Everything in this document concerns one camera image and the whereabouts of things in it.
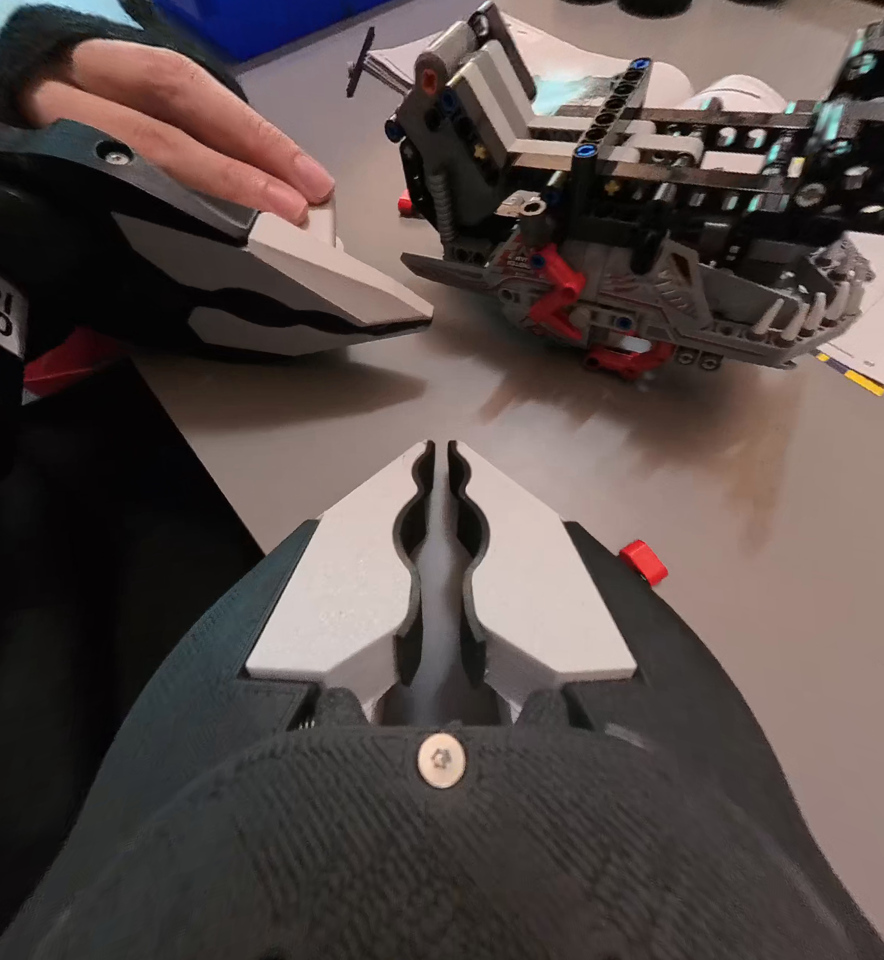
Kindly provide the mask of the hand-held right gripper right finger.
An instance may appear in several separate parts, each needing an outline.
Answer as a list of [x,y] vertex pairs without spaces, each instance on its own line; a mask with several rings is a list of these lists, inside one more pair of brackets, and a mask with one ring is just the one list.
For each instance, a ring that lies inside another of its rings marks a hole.
[[503,700],[623,681],[638,665],[562,517],[459,440],[448,442],[469,680]]

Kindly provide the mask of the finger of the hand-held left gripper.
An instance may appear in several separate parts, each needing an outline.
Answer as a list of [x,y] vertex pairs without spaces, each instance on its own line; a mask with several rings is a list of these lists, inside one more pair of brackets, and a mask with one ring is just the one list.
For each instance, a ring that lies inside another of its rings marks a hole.
[[339,246],[275,215],[245,246],[123,214],[134,251],[188,289],[191,330],[418,330],[433,306]]
[[337,314],[292,309],[276,302],[255,306],[254,318],[242,318],[227,308],[196,307],[187,326],[210,346],[284,357],[327,353],[384,334],[382,322],[352,322]]

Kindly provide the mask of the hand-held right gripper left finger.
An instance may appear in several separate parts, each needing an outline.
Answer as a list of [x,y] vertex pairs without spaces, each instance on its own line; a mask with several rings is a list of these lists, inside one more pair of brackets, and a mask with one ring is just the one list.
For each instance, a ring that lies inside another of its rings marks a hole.
[[377,706],[422,658],[417,553],[435,444],[422,440],[322,513],[245,663],[256,679],[351,690]]

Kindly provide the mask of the grey red toy brick truck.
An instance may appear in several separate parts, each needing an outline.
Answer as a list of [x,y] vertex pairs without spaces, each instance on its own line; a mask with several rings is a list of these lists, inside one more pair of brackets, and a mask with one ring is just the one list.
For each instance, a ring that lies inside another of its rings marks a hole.
[[659,106],[655,72],[638,56],[586,114],[541,115],[493,2],[437,35],[385,133],[443,253],[402,262],[627,380],[671,359],[791,369],[875,279],[851,235],[884,235],[884,20],[819,101]]

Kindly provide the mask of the person's left hand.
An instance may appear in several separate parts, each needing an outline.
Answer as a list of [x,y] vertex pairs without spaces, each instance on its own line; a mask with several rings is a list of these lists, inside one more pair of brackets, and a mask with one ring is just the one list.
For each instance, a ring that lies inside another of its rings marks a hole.
[[182,185],[302,225],[334,179],[208,70],[176,52],[89,39],[19,97],[40,128],[75,121],[124,143]]

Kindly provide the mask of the black brick beam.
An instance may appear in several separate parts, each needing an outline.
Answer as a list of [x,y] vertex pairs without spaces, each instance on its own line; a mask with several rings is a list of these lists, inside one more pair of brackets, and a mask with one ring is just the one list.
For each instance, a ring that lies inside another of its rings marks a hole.
[[348,99],[353,98],[358,88],[358,85],[361,79],[361,74],[366,65],[368,55],[370,54],[370,51],[374,44],[375,35],[376,35],[376,27],[374,25],[369,26],[366,30],[364,40],[359,50],[359,53],[356,59],[354,60],[354,62],[350,64],[349,79],[348,79],[348,84],[346,88],[346,96]]

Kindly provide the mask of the blue storage bin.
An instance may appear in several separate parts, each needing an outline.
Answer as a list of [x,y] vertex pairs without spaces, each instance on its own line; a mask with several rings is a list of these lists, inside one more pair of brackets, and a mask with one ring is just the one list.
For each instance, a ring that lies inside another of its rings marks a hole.
[[157,1],[170,18],[237,62],[270,53],[384,1]]

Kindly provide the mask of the toy instruction booklet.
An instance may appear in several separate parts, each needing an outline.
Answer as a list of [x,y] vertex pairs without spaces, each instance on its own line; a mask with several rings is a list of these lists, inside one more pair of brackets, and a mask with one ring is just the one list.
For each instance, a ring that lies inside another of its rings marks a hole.
[[869,260],[875,279],[868,282],[859,320],[824,344],[816,359],[870,394],[884,395],[884,235],[853,233],[852,242]]

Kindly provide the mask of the white curled paper sheet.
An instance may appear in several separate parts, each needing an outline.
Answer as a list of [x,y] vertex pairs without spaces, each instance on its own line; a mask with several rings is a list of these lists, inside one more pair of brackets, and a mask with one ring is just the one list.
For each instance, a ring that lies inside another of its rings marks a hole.
[[783,113],[788,102],[759,78],[728,75],[696,89],[678,67],[656,61],[651,70],[644,104],[649,109],[698,111],[703,104],[716,99],[729,112]]

